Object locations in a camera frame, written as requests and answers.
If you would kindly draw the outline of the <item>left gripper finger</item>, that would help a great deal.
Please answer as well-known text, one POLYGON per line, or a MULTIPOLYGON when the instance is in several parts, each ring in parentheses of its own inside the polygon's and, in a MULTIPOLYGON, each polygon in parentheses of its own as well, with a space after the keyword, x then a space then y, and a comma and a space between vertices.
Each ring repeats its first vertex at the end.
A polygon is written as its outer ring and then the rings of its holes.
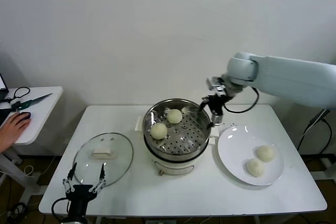
POLYGON ((77 163, 74 163, 72 168, 70 169, 67 177, 62 180, 63 186, 65 188, 66 193, 74 192, 75 189, 72 184, 72 179, 75 175, 75 170, 76 170, 77 163))
POLYGON ((101 170, 100 170, 100 175, 99 175, 99 181, 96 185, 92 186, 89 189, 89 192, 93 193, 93 194, 98 194, 100 193, 100 191, 106 186, 106 179, 105 179, 105 163, 103 163, 101 165, 101 170))

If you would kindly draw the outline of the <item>person's bare hand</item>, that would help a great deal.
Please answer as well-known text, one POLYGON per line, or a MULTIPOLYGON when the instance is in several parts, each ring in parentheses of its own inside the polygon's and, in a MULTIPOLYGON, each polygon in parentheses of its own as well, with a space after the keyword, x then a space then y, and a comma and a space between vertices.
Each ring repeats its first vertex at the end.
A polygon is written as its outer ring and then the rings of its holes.
POLYGON ((14 113, 1 126, 0 150, 1 153, 9 149, 22 135, 30 124, 30 113, 14 113))

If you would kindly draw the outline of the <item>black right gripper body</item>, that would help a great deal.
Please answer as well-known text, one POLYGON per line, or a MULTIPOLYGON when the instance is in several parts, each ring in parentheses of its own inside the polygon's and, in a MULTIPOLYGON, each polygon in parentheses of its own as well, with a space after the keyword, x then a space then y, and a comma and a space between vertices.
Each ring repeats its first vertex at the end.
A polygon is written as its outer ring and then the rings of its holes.
POLYGON ((233 97, 226 96, 226 95, 217 95, 217 94, 209 95, 208 96, 208 107, 212 115, 222 116, 223 115, 222 107, 232 99, 233 97))

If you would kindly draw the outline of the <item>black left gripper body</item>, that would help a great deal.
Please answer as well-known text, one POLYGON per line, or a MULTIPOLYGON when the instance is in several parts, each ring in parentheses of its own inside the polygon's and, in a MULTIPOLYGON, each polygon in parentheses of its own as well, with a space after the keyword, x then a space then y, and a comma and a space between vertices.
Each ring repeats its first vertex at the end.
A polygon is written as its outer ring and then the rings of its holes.
POLYGON ((92 185, 74 185, 66 190, 66 198, 70 201, 69 215, 86 215, 88 203, 97 197, 92 185))

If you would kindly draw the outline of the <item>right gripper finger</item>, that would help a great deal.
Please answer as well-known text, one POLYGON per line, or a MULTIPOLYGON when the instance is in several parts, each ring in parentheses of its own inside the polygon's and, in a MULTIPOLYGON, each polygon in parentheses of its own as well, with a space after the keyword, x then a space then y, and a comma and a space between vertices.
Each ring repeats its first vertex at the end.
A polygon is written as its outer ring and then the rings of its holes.
POLYGON ((198 114, 200 114, 209 105, 209 102, 210 102, 209 97, 202 98, 202 102, 199 105, 198 114))
POLYGON ((207 125, 207 128, 213 128, 216 126, 220 126, 222 119, 223 119, 223 113, 217 113, 216 111, 211 111, 211 122, 207 125))

